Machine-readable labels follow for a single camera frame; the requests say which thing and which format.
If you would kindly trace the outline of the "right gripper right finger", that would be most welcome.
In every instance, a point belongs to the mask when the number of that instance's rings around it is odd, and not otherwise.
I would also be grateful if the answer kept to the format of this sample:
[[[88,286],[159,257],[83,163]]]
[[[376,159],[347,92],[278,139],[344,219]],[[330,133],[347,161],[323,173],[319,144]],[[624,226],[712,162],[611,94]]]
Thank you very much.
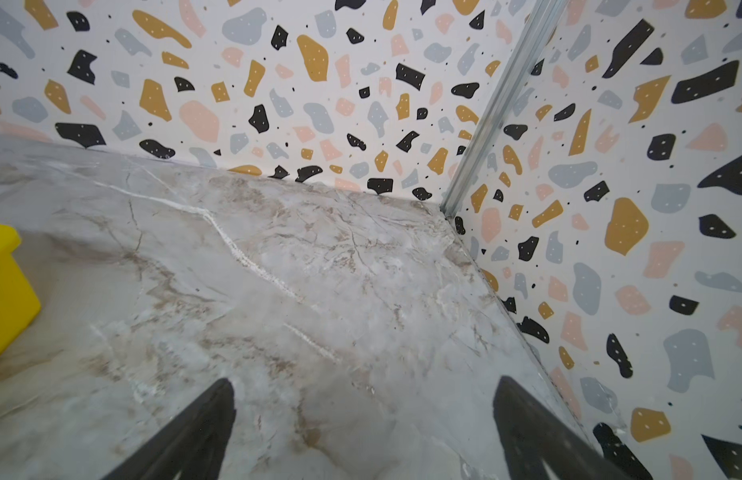
[[[512,479],[612,479],[614,466],[517,381],[503,376],[493,417]]]

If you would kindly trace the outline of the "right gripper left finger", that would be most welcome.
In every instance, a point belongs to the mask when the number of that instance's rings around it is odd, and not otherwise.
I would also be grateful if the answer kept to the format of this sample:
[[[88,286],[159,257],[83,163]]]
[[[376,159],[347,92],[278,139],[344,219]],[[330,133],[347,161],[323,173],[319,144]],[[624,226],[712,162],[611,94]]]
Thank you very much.
[[[217,479],[231,438],[234,387],[219,379],[107,479]]]

